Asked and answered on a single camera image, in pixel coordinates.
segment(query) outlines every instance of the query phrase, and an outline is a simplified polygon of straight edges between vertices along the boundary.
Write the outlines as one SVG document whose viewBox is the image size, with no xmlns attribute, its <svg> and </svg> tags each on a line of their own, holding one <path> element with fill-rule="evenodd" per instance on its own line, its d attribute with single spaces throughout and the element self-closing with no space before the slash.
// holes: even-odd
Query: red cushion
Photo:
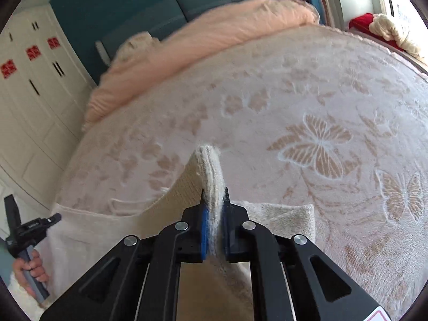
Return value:
<svg viewBox="0 0 428 321">
<path fill-rule="evenodd" d="M 373 34 L 370 30 L 369 30 L 369 25 L 373 22 L 373 14 L 371 13 L 366 13 L 365 15 L 359 16 L 357 18 L 352 19 L 349 22 L 349 29 L 354 27 L 355 29 L 364 32 L 367 35 L 373 36 L 375 38 L 377 38 L 378 40 L 381 40 L 387 44 L 389 44 L 390 46 L 393 46 L 396 49 L 399 49 L 403 52 L 405 52 L 404 49 L 400 48 L 397 45 L 397 42 L 395 41 L 386 41 L 383 37 L 378 36 Z"/>
</svg>

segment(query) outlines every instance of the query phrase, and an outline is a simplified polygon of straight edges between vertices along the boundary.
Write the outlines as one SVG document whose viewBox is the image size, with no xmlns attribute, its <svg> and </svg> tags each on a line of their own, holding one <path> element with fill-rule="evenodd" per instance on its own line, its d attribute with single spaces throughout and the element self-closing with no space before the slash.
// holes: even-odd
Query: metal screw head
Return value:
<svg viewBox="0 0 428 321">
<path fill-rule="evenodd" d="M 252 231 L 255 229 L 255 223 L 253 221 L 245 221 L 242 224 L 242 228 L 247 229 L 248 231 Z"/>
<path fill-rule="evenodd" d="M 126 246 L 134 246 L 138 242 L 138 238 L 130 235 L 123 240 Z"/>
<path fill-rule="evenodd" d="M 177 222 L 175 224 L 175 229 L 177 229 L 178 231 L 185 231 L 188 228 L 189 225 L 187 224 L 187 222 Z"/>
<path fill-rule="evenodd" d="M 297 245 L 304 245 L 308 242 L 308 239 L 304 235 L 299 234 L 294 237 L 294 241 Z"/>
</svg>

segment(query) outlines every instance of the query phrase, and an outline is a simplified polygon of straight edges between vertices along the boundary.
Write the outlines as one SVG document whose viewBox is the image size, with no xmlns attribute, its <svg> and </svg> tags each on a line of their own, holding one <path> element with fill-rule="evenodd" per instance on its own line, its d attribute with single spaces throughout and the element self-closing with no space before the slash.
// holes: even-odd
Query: headboard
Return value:
<svg viewBox="0 0 428 321">
<path fill-rule="evenodd" d="M 239 1 L 242 0 L 162 0 L 144 8 L 104 35 L 100 41 L 107 55 L 112 59 L 120 45 L 132 35 L 148 31 L 151 36 L 163 40 L 205 11 Z"/>
</svg>

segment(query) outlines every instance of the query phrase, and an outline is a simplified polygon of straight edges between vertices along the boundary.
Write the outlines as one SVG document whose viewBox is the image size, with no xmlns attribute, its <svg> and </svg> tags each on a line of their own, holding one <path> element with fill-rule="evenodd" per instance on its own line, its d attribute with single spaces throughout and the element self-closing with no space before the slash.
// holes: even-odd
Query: human hand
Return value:
<svg viewBox="0 0 428 321">
<path fill-rule="evenodd" d="M 25 289 L 25 291 L 27 291 L 30 296 L 36 298 L 35 292 L 29 286 L 22 271 L 30 270 L 31 276 L 35 277 L 39 282 L 47 282 L 49 280 L 49 276 L 44 271 L 44 267 L 42 266 L 43 261 L 40 258 L 40 254 L 36 250 L 33 250 L 31 254 L 33 259 L 30 260 L 30 262 L 26 262 L 22 258 L 15 259 L 12 264 L 12 269 L 18 283 Z"/>
</svg>

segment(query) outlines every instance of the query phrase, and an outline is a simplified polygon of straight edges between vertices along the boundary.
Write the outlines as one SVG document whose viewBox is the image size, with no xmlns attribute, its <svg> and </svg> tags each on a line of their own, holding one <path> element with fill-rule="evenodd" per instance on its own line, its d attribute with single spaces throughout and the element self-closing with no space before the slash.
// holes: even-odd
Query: butterfly pattern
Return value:
<svg viewBox="0 0 428 321">
<path fill-rule="evenodd" d="M 376 170 L 380 192 L 385 199 L 385 214 L 389 221 L 398 223 L 404 210 L 409 209 L 413 219 L 419 221 L 424 213 L 421 175 L 415 172 L 408 182 L 382 170 Z"/>
<path fill-rule="evenodd" d="M 319 175 L 332 180 L 342 178 L 342 162 L 334 147 L 352 139 L 347 129 L 305 114 L 303 124 L 288 126 L 286 130 L 291 134 L 279 138 L 268 151 L 279 149 L 280 161 L 292 161 L 302 167 L 311 166 Z"/>
</svg>

